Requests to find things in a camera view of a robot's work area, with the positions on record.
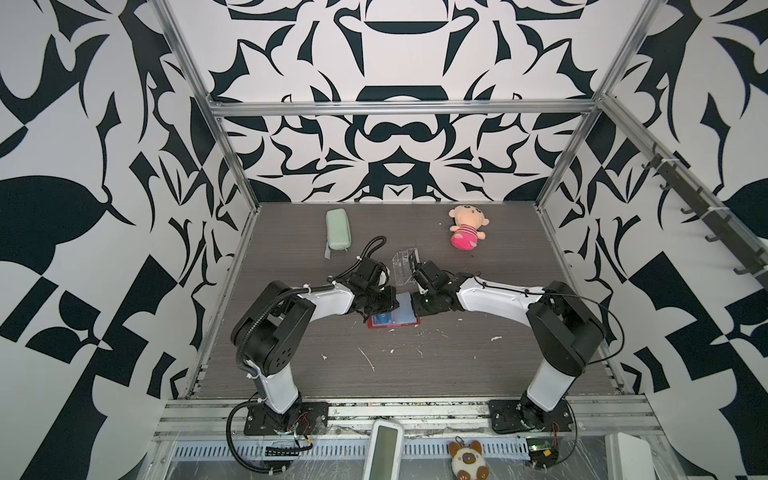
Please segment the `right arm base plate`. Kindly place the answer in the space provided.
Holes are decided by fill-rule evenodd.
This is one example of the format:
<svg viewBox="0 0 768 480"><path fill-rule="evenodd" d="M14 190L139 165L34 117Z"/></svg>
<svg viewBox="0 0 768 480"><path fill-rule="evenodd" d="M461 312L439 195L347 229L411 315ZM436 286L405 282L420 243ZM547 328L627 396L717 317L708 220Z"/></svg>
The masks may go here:
<svg viewBox="0 0 768 480"><path fill-rule="evenodd" d="M544 410L526 396L519 400L489 400L488 408L491 428L497 434L552 433L555 428L570 432L573 422L573 414L565 399L551 411Z"/></svg>

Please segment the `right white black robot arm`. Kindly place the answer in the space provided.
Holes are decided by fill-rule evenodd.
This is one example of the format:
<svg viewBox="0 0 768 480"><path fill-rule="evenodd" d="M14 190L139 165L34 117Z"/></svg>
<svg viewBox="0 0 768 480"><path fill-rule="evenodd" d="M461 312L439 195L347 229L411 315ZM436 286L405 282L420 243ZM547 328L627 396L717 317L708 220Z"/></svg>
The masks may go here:
<svg viewBox="0 0 768 480"><path fill-rule="evenodd" d="M518 322L531 329L541 361L523 396L523 404L540 412L555 410L586 370L605 338L605 327L569 285L546 287L491 282L466 273L452 274L432 261L418 263L413 277L419 291L411 295L418 317L447 311L480 312Z"/></svg>

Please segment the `red leather card holder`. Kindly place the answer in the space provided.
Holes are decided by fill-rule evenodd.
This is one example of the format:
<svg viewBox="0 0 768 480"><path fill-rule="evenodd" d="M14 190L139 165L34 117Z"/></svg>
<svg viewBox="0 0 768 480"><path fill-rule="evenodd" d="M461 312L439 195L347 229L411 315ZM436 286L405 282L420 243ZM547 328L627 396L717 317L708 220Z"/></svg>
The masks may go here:
<svg viewBox="0 0 768 480"><path fill-rule="evenodd" d="M367 319L369 329L394 329L400 327L417 326L421 320L414 313L409 293L396 295L399 306L391 312L380 313Z"/></svg>

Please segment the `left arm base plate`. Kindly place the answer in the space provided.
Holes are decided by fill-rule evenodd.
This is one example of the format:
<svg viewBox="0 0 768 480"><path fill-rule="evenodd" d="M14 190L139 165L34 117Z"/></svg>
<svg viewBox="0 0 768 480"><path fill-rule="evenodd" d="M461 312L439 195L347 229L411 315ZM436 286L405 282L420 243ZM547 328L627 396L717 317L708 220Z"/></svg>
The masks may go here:
<svg viewBox="0 0 768 480"><path fill-rule="evenodd" d="M244 434L266 436L295 431L309 435L327 425L330 405L327 402L296 401L286 412L276 413L266 403L248 407Z"/></svg>

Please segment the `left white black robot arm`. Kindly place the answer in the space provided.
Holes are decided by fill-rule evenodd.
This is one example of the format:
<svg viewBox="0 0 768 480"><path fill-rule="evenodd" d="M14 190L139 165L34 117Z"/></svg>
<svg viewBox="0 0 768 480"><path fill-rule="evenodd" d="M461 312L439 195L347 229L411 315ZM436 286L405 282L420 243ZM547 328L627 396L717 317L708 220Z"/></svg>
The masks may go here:
<svg viewBox="0 0 768 480"><path fill-rule="evenodd" d="M285 415L301 403L290 362L311 322L350 313L368 319L398 306L388 267L370 258L322 285L273 281L231 333L235 364L259 382L267 408Z"/></svg>

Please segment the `clear acrylic card box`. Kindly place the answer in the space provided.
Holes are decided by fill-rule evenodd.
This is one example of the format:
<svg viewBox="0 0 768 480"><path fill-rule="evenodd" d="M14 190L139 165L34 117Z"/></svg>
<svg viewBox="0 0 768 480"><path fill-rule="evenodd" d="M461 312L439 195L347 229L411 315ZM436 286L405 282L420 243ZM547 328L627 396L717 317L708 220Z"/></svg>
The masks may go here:
<svg viewBox="0 0 768 480"><path fill-rule="evenodd" d="M415 285L415 272L420 263L417 248L409 248L397 252L392 257L392 273L397 287Z"/></svg>

